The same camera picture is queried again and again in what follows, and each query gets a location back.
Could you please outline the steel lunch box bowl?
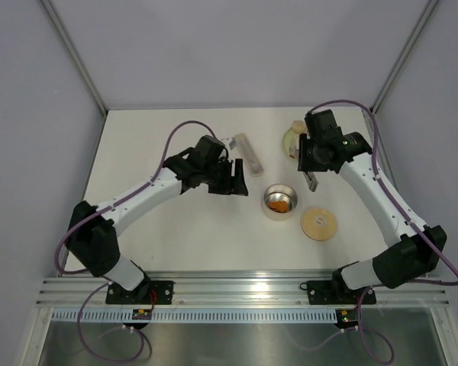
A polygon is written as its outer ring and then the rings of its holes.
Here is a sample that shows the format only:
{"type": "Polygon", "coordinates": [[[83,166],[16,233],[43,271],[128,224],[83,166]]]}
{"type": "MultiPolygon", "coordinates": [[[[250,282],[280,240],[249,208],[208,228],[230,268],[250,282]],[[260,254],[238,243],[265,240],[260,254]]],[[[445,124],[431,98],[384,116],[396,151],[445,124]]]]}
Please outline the steel lunch box bowl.
{"type": "Polygon", "coordinates": [[[298,206],[296,191],[284,184],[270,185],[262,196],[262,210],[271,220],[285,221],[292,217],[298,206]]]}

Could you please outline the orange fried chicken piece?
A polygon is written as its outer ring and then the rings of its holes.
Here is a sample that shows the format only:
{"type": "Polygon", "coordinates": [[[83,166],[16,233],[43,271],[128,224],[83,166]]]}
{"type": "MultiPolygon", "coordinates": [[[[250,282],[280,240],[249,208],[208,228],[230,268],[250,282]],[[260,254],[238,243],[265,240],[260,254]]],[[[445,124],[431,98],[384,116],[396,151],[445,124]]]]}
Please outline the orange fried chicken piece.
{"type": "Polygon", "coordinates": [[[279,214],[285,214],[288,213],[292,208],[291,205],[288,204],[286,201],[270,201],[267,204],[267,207],[279,214]]]}

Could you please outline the metal tongs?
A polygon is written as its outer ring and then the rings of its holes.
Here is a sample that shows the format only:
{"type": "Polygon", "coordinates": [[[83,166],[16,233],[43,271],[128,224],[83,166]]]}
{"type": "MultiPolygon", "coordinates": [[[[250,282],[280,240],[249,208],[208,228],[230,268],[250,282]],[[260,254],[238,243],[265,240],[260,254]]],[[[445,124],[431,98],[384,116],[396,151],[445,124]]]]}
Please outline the metal tongs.
{"type": "Polygon", "coordinates": [[[308,189],[312,192],[316,192],[318,188],[318,179],[315,173],[313,172],[303,172],[305,180],[308,185],[308,189]]]}

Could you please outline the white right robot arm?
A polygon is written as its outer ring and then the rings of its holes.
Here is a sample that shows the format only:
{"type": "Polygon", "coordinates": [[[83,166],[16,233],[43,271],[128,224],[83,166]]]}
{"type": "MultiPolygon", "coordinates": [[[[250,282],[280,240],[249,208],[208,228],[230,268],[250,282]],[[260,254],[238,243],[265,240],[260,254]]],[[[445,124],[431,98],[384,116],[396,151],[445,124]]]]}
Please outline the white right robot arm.
{"type": "Polygon", "coordinates": [[[298,138],[298,170],[311,191],[316,173],[338,174],[362,200],[387,245],[366,261],[333,271],[333,297],[348,302],[367,287],[397,288],[434,270],[447,241],[441,226],[429,226],[405,203],[376,160],[376,151],[358,132],[343,133],[331,110],[309,111],[306,133],[298,138]]]}

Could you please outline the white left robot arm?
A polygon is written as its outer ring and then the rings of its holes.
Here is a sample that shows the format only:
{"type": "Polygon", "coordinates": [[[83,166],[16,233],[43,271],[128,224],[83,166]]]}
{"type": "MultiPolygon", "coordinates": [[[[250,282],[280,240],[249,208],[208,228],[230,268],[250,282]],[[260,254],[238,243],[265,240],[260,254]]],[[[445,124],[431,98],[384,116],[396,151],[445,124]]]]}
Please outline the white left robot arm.
{"type": "Polygon", "coordinates": [[[107,280],[127,301],[142,303],[153,286],[148,273],[122,254],[124,235],[140,228],[161,204],[202,185],[210,194],[249,194],[244,161],[232,159],[224,143],[210,135],[175,155],[164,152],[153,175],[128,191],[101,204],[77,204],[66,247],[89,274],[107,280]]]}

